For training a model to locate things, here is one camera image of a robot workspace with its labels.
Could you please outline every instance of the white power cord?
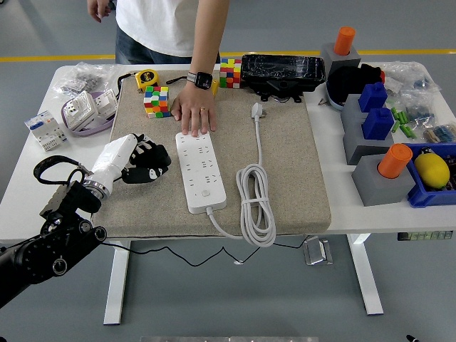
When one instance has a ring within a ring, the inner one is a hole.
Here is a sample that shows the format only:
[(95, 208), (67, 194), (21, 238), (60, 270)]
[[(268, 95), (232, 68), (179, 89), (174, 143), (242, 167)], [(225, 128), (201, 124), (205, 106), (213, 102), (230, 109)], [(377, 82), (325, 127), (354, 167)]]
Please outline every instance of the white power cord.
[[(263, 156), (261, 151), (261, 141), (259, 138), (259, 119), (263, 113), (263, 106), (255, 103), (252, 107), (252, 118), (255, 120), (256, 143), (258, 147), (258, 164), (247, 165), (244, 169), (240, 169), (236, 173), (236, 183), (241, 195), (241, 231), (244, 239), (250, 244), (255, 244), (259, 247), (269, 247), (276, 239), (276, 223), (272, 214), (271, 205), (268, 198), (268, 177), (265, 169), (261, 166)], [(254, 178), (255, 198), (250, 198), (249, 193), (249, 178)], [(258, 215), (256, 221), (252, 216), (252, 207), (258, 203)], [(242, 237), (234, 236), (226, 233), (215, 221), (212, 214), (212, 208), (206, 208), (214, 227), (226, 237), (232, 239), (242, 239)], [(265, 228), (260, 227), (263, 220)]]

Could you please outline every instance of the yellow ball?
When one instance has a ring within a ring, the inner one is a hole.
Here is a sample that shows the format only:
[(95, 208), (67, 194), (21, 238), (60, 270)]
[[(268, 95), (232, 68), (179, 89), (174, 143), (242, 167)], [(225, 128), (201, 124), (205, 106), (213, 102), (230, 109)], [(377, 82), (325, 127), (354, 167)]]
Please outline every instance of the yellow ball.
[(435, 153), (424, 153), (415, 159), (415, 167), (421, 180), (428, 187), (442, 189), (450, 180), (447, 163)]

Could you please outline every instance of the blue bin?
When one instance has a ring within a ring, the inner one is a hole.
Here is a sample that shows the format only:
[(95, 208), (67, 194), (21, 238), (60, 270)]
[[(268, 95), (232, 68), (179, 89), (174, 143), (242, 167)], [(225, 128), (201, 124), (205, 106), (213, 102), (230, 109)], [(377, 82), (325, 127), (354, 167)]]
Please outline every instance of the blue bin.
[(449, 205), (456, 204), (456, 191), (426, 191), (423, 182), (416, 170), (415, 158), (420, 154), (423, 147), (429, 147), (440, 157), (456, 155), (456, 143), (440, 144), (406, 144), (413, 152), (412, 160), (407, 164), (416, 185), (408, 193), (408, 201), (414, 208), (424, 208), (430, 205)]

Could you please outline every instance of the white table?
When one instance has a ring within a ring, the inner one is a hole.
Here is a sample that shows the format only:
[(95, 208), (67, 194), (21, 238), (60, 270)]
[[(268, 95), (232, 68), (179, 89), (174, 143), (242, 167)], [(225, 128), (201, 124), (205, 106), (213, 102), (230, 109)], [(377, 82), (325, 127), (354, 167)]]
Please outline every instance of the white table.
[[(188, 66), (141, 66), (155, 70), (187, 70)], [(68, 72), (70, 66), (59, 68), (51, 85)], [(123, 72), (138, 70), (138, 66), (124, 66)], [(318, 105), (326, 97), (325, 85), (314, 92), (305, 93), (313, 135), (321, 162), (321, 169), (331, 208), (332, 222), (326, 234), (347, 234), (353, 261), (361, 285), (361, 291), (368, 314), (382, 314), (380, 299), (369, 265), (364, 241), (371, 233), (385, 232), (424, 232), (432, 230), (452, 230), (456, 222), (454, 206), (412, 208), (406, 199), (401, 203), (364, 207), (358, 191), (351, 179), (354, 166), (346, 164), (343, 149), (343, 127), (340, 112), (330, 105)], [(48, 89), (39, 112), (48, 110), (64, 127), (60, 110), (65, 100), (57, 98)], [(435, 94), (435, 108), (439, 123), (454, 120), (450, 108), (440, 93)], [(0, 204), (0, 242), (5, 244), (20, 242), (36, 235), (43, 224), (39, 212), (52, 197), (56, 186), (42, 185), (33, 177), (35, 165), (50, 155), (65, 155), (92, 168), (103, 146), (110, 140), (110, 132), (105, 131), (89, 138), (76, 138), (66, 130), (68, 142), (52, 152), (44, 152), (30, 134), (17, 162), (4, 198)], [(405, 142), (401, 132), (394, 134), (397, 143)], [(73, 168), (57, 166), (47, 171), (47, 179), (66, 179)], [(128, 247), (130, 241), (119, 241)], [(128, 265), (128, 252), (116, 249), (110, 291), (105, 315), (106, 324), (120, 323), (123, 291)]]

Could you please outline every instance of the white robotic hand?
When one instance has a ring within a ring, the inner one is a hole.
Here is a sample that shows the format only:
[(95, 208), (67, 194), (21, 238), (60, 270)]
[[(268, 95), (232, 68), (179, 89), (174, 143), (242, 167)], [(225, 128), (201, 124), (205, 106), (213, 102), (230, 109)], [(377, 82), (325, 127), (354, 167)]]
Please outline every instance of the white robotic hand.
[[(127, 168), (128, 163), (135, 167)], [(153, 182), (170, 164), (163, 145), (156, 145), (146, 135), (129, 134), (105, 146), (93, 166), (93, 174), (84, 180), (84, 187), (102, 200), (113, 192), (114, 181), (122, 178), (129, 184)]]

